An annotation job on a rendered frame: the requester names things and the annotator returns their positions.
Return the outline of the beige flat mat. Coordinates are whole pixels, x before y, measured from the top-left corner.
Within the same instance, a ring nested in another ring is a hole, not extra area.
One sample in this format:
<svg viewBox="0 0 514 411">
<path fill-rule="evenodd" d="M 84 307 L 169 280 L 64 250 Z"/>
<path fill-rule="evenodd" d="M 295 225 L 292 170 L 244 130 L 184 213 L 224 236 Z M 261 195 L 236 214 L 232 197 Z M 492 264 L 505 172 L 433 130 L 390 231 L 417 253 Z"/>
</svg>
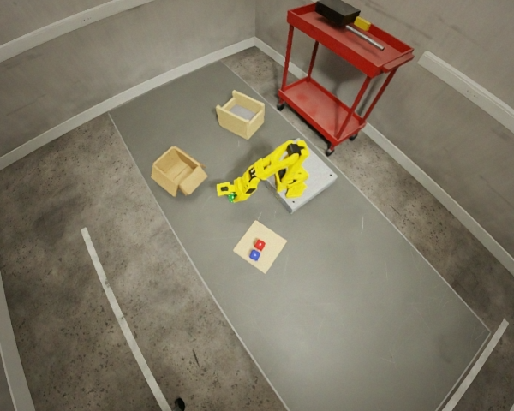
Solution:
<svg viewBox="0 0 514 411">
<path fill-rule="evenodd" d="M 262 252 L 254 248 L 259 239 L 266 243 Z M 285 239 L 255 220 L 233 251 L 266 274 L 285 243 Z M 249 258 L 253 250 L 260 253 L 257 262 Z"/>
</svg>

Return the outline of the red die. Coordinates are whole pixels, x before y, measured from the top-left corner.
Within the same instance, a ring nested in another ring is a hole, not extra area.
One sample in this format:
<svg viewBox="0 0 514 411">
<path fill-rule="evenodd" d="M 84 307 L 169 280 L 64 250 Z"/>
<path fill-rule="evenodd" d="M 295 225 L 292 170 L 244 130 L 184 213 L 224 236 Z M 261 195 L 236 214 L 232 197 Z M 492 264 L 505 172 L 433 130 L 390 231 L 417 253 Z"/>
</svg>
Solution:
<svg viewBox="0 0 514 411">
<path fill-rule="evenodd" d="M 265 246 L 265 245 L 266 245 L 266 243 L 259 239 L 259 240 L 256 242 L 256 244 L 254 245 L 254 248 L 256 248 L 256 249 L 258 249 L 259 251 L 261 251 L 261 252 L 262 252 L 262 250 L 263 250 L 263 248 L 264 248 L 264 246 Z"/>
</svg>

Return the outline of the blue die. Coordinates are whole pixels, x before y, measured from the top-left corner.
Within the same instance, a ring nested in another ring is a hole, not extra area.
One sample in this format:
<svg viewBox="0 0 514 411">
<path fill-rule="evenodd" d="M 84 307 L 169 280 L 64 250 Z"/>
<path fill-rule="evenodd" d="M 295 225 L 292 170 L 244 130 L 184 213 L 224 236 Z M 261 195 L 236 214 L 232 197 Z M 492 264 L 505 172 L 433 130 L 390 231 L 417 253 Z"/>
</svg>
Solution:
<svg viewBox="0 0 514 411">
<path fill-rule="evenodd" d="M 250 254 L 249 258 L 254 260 L 254 261 L 258 261 L 258 258 L 260 257 L 260 253 L 253 250 L 252 253 Z"/>
</svg>

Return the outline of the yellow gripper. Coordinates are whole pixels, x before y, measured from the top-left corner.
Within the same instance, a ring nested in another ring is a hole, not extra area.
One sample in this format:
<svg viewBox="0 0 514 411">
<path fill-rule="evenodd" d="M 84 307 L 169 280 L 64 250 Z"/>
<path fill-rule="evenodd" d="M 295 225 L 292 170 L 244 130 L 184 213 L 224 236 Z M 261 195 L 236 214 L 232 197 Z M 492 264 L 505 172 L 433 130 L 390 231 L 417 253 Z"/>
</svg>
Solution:
<svg viewBox="0 0 514 411">
<path fill-rule="evenodd" d="M 234 180 L 234 185 L 230 185 L 229 182 L 217 184 L 218 196 L 231 194 L 236 192 L 237 196 L 233 199 L 233 202 L 246 200 L 250 194 L 244 194 L 242 190 L 242 178 L 238 177 Z"/>
</svg>

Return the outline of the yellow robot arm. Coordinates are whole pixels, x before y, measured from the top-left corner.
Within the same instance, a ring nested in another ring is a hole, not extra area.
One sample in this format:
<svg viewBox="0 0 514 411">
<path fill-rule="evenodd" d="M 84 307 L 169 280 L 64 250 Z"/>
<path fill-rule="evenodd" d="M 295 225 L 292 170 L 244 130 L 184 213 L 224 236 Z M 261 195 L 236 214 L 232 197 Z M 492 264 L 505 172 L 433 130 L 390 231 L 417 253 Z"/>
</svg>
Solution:
<svg viewBox="0 0 514 411">
<path fill-rule="evenodd" d="M 283 160 L 279 160 L 286 151 L 288 154 Z M 307 188 L 304 181 L 308 176 L 301 165 L 308 156 L 309 151 L 305 141 L 298 140 L 295 144 L 293 140 L 286 141 L 266 158 L 251 165 L 243 174 L 243 193 L 252 194 L 257 189 L 260 179 L 266 180 L 275 173 L 274 184 L 277 192 L 289 189 L 285 196 L 287 199 L 301 197 L 303 190 Z M 286 167 L 288 167 L 287 170 Z"/>
</svg>

